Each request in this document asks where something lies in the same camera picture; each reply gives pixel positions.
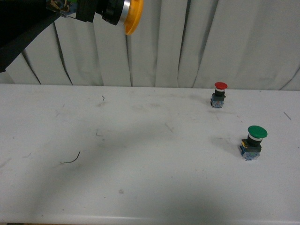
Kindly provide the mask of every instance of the curtain fold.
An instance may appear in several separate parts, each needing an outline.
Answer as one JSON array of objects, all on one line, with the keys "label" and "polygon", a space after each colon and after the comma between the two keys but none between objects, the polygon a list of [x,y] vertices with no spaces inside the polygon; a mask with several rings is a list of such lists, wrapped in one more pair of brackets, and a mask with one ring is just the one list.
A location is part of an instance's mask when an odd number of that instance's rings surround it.
[{"label": "curtain fold", "polygon": [[299,67],[299,24],[300,1],[220,0],[194,87],[280,89]]},{"label": "curtain fold", "polygon": [[197,77],[218,0],[192,0],[182,43],[178,86],[192,88]]}]

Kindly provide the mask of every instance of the thin black wire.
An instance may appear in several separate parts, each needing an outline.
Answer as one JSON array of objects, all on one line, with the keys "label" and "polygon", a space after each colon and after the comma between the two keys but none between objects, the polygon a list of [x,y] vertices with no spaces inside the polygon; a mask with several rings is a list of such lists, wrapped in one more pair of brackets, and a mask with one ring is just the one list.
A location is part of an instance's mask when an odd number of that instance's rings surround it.
[{"label": "thin black wire", "polygon": [[78,155],[77,155],[76,159],[74,159],[73,161],[71,161],[71,162],[64,162],[64,163],[72,163],[72,162],[75,162],[75,161],[78,159],[78,157],[79,157],[79,154],[80,154],[80,152],[78,153]]}]

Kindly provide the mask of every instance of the metal ring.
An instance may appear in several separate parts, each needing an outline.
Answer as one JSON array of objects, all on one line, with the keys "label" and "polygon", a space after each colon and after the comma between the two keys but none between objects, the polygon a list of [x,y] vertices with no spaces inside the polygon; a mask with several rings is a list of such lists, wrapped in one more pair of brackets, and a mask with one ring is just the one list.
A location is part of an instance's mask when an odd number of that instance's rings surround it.
[{"label": "metal ring", "polygon": [[124,22],[126,21],[126,18],[128,16],[129,7],[130,7],[130,0],[124,0],[122,13],[121,13],[121,16],[120,16],[120,19],[119,19],[119,22],[117,25],[122,26],[124,24]]}]

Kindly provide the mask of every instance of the yellow disc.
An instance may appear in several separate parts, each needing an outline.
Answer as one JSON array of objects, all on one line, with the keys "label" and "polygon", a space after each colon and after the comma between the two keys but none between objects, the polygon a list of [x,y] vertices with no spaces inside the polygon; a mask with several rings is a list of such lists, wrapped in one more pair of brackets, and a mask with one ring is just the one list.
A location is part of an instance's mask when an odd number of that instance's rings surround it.
[{"label": "yellow disc", "polygon": [[127,18],[124,22],[125,34],[131,35],[137,28],[143,12],[143,0],[130,0]]}]

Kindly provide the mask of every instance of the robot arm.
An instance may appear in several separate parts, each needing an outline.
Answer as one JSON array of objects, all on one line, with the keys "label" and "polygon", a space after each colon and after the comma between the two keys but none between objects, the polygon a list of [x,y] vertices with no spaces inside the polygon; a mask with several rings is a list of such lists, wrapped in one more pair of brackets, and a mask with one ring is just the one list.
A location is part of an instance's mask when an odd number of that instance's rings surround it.
[{"label": "robot arm", "polygon": [[95,13],[131,35],[142,15],[143,0],[0,0],[0,73],[60,16],[93,22]]}]

